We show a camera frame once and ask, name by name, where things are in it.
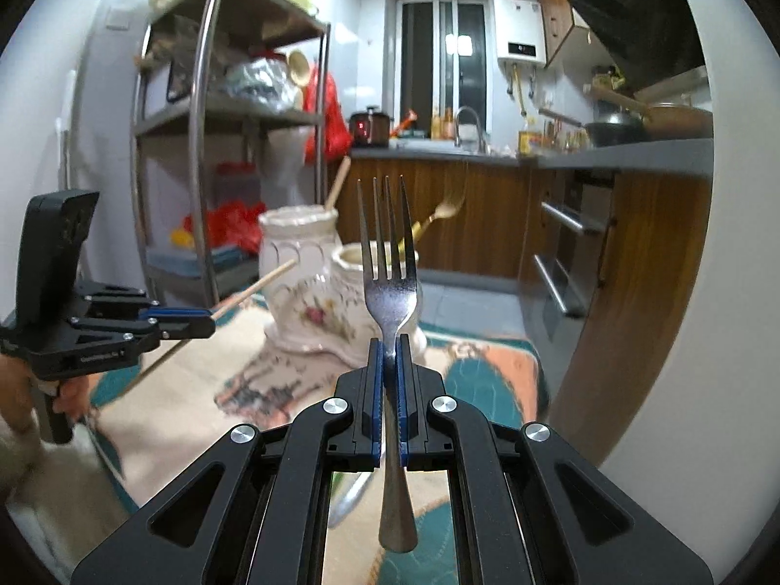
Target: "storage rack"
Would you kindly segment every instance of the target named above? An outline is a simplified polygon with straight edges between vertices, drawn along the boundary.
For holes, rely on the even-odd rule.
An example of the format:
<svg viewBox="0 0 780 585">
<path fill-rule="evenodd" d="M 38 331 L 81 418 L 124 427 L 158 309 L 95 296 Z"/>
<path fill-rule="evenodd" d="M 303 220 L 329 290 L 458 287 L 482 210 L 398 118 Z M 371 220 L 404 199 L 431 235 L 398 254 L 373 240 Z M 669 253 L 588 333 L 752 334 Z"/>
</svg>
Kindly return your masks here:
<svg viewBox="0 0 780 585">
<path fill-rule="evenodd" d="M 314 195 L 317 203 L 325 200 L 325 80 L 328 73 L 331 27 L 287 0 L 176 0 L 165 11 L 150 20 L 143 37 L 140 55 L 146 55 L 156 28 L 171 28 L 173 16 L 200 21 L 197 38 L 192 90 L 188 97 L 169 103 L 165 109 L 146 117 L 147 78 L 141 71 L 136 80 L 134 129 L 131 142 L 131 184 L 136 237 L 147 290 L 165 301 L 164 289 L 202 298 L 213 307 L 227 294 L 239 289 L 257 275 L 256 258 L 217 273 L 212 248 L 206 235 L 206 195 L 204 169 L 204 136 L 241 134 L 247 121 L 259 130 L 313 126 L 316 160 Z M 289 110 L 279 114 L 251 103 L 208 90 L 209 65 L 217 31 L 227 33 L 231 45 L 239 42 L 247 48 L 274 50 L 283 46 L 319 39 L 319 79 L 316 111 Z M 192 279 L 150 267 L 147 263 L 149 231 L 144 207 L 143 158 L 141 144 L 145 138 L 187 134 L 188 178 L 193 238 L 200 277 Z"/>
</svg>

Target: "pan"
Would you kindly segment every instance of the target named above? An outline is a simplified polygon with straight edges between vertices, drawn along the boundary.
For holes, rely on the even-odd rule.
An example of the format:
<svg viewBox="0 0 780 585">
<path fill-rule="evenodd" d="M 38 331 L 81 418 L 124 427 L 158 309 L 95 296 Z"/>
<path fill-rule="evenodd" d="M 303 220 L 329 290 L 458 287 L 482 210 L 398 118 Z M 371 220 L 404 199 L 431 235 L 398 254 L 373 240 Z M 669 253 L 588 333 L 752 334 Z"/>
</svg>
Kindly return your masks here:
<svg viewBox="0 0 780 585">
<path fill-rule="evenodd" d="M 583 124 L 566 115 L 542 108 L 539 114 L 561 120 L 576 128 L 584 128 L 590 143 L 594 147 L 610 147 L 613 145 L 626 145 L 631 142 L 644 142 L 648 140 L 647 132 L 642 119 L 627 112 L 613 112 L 600 117 L 593 123 Z"/>
<path fill-rule="evenodd" d="M 680 103 L 648 105 L 599 85 L 584 85 L 583 92 L 642 115 L 647 133 L 653 140 L 712 138 L 712 112 Z"/>
</svg>

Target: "water heater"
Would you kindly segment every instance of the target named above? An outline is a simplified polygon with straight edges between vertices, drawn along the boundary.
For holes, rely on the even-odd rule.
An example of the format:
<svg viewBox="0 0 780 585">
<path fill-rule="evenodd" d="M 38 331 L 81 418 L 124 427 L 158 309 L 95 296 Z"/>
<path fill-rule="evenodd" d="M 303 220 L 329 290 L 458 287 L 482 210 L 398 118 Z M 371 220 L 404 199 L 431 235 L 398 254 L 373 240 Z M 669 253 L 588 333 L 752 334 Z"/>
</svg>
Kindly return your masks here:
<svg viewBox="0 0 780 585">
<path fill-rule="evenodd" d="M 541 4 L 528 0 L 493 0 L 498 63 L 547 64 Z"/>
</svg>

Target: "ceramic jar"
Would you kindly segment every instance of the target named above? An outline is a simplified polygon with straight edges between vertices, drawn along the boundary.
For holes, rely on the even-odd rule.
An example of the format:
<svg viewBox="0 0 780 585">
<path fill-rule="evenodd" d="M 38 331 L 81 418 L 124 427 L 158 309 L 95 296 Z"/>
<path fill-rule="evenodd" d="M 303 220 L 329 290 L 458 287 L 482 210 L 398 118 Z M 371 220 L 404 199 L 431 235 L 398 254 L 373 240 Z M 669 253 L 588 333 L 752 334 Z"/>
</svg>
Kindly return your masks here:
<svg viewBox="0 0 780 585">
<path fill-rule="evenodd" d="M 275 313 L 274 324 L 266 328 L 268 338 L 281 349 L 330 351 L 350 367 L 365 366 L 369 343 L 381 333 L 366 308 L 360 258 L 359 243 L 334 249 L 329 269 L 303 279 L 291 290 L 284 310 Z M 412 317 L 401 329 L 408 333 L 412 356 L 419 360 L 427 340 L 418 327 L 418 310 L 422 310 L 422 289 L 417 290 Z"/>
<path fill-rule="evenodd" d="M 290 259 L 298 259 L 297 266 L 261 291 L 275 319 L 282 316 L 299 282 L 328 272 L 331 254 L 342 246 L 336 232 L 337 219 L 336 209 L 326 212 L 318 205 L 282 207 L 260 215 L 260 277 Z"/>
</svg>

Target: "silver bolt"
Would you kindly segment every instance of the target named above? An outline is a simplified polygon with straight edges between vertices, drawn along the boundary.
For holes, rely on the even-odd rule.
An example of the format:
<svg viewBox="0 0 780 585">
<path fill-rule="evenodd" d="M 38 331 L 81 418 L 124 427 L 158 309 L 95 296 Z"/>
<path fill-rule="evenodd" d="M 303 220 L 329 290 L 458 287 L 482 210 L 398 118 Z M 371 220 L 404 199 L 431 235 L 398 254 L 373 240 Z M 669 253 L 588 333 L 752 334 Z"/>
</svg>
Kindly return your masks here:
<svg viewBox="0 0 780 585">
<path fill-rule="evenodd" d="M 248 424 L 239 424 L 238 427 L 230 432 L 230 439 L 237 445 L 243 445 L 254 439 L 254 433 L 253 427 L 250 427 Z"/>
<path fill-rule="evenodd" d="M 328 398 L 328 400 L 323 403 L 322 408 L 326 413 L 338 414 L 344 413 L 348 406 L 350 405 L 344 398 Z"/>
<path fill-rule="evenodd" d="M 526 436 L 534 442 L 544 442 L 550 437 L 550 430 L 545 425 L 534 422 L 526 427 Z"/>
<path fill-rule="evenodd" d="M 451 398 L 450 396 L 439 396 L 438 398 L 434 398 L 434 402 L 432 404 L 434 409 L 439 413 L 449 413 L 451 411 L 455 411 L 455 407 L 458 406 L 455 398 Z"/>
</svg>

